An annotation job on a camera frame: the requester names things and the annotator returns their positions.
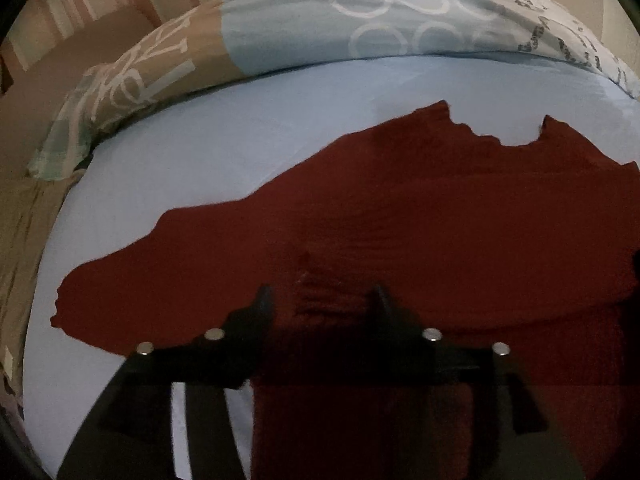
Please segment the brown bed headboard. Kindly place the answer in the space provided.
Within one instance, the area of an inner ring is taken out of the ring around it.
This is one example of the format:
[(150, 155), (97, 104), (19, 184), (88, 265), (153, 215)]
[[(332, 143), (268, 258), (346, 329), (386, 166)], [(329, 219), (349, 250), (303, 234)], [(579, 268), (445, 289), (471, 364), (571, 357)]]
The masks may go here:
[(138, 10), (105, 15), (65, 39), (1, 98), (1, 177), (19, 178), (88, 68), (116, 61), (154, 26)]

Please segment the dark red knitted sweater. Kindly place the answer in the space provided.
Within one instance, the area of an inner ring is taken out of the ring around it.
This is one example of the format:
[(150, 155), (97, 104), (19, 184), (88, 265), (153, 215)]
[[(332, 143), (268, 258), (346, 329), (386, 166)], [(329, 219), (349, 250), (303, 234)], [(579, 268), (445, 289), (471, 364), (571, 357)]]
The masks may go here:
[(190, 344), (272, 292), (226, 395), (244, 477), (467, 479), (471, 395), (398, 380), (382, 287), (465, 347), (503, 342), (584, 476), (638, 474), (639, 169), (546, 117), (506, 146), (444, 102), (346, 134), (232, 202), (171, 209), (78, 266), (51, 323), (126, 359)]

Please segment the patterned blue beige duvet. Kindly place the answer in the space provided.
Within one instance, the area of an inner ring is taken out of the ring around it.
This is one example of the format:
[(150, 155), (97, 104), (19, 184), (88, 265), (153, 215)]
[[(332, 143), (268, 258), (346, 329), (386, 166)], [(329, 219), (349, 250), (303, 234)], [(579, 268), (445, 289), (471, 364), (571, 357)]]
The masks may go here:
[(406, 55), (521, 53), (639, 94), (637, 74), (552, 0), (209, 0), (82, 74), (28, 173), (69, 177), (104, 136), (157, 104), (289, 68)]

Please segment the light blue bed sheet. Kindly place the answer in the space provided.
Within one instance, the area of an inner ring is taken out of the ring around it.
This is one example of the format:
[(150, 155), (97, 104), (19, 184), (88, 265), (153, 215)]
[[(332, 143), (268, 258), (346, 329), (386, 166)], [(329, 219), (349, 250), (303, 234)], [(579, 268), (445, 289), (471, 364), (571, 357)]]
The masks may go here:
[(608, 79), (525, 55), (403, 56), (289, 70), (194, 94), (101, 143), (43, 252), (24, 354), (25, 429), (56, 474), (122, 362), (51, 325), (76, 266), (148, 234), (169, 209), (235, 200), (342, 134), (444, 101), (454, 122), (503, 144), (532, 142), (545, 117), (609, 158), (639, 157), (639, 104)]

